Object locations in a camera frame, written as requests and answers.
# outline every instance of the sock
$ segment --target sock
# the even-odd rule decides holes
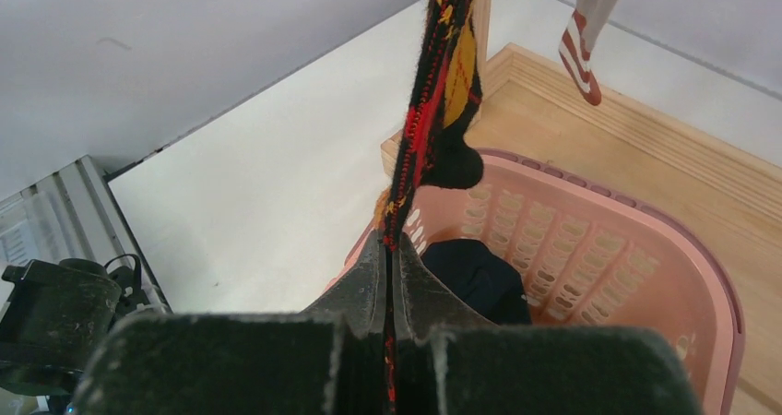
[[[392,251],[419,186],[469,189],[483,176],[482,158],[464,140],[483,96],[473,6],[473,0],[429,0],[394,176],[375,207],[375,225]]]
[[[589,63],[591,53],[582,37],[586,25],[587,19],[574,11],[560,41],[560,58],[584,100],[597,106],[602,101],[602,94]]]
[[[532,323],[521,275],[480,240],[432,243],[421,262],[459,300],[494,324]]]

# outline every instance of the red striped sock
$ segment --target red striped sock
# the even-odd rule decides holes
[[[586,24],[584,16],[574,11],[560,42],[560,58],[584,100],[597,106],[602,101],[602,94],[589,64],[591,54],[581,37]]]

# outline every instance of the plastic basket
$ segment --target plastic basket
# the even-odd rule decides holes
[[[629,196],[504,151],[481,154],[484,177],[473,189],[417,191],[405,232],[419,254],[433,242],[482,240],[522,275],[536,324],[656,329],[705,412],[728,414],[744,352],[741,305],[705,247]]]

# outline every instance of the navy fabric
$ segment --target navy fabric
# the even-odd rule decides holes
[[[519,273],[478,240],[433,243],[421,261],[461,301],[498,325],[532,323]]]

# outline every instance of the wooden shelf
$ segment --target wooden shelf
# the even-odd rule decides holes
[[[782,413],[782,169],[608,88],[593,107],[561,64],[513,44],[488,62],[483,87],[471,146],[546,161],[642,199],[712,250],[739,291],[748,331],[732,413]],[[389,175],[397,141],[381,146]]]

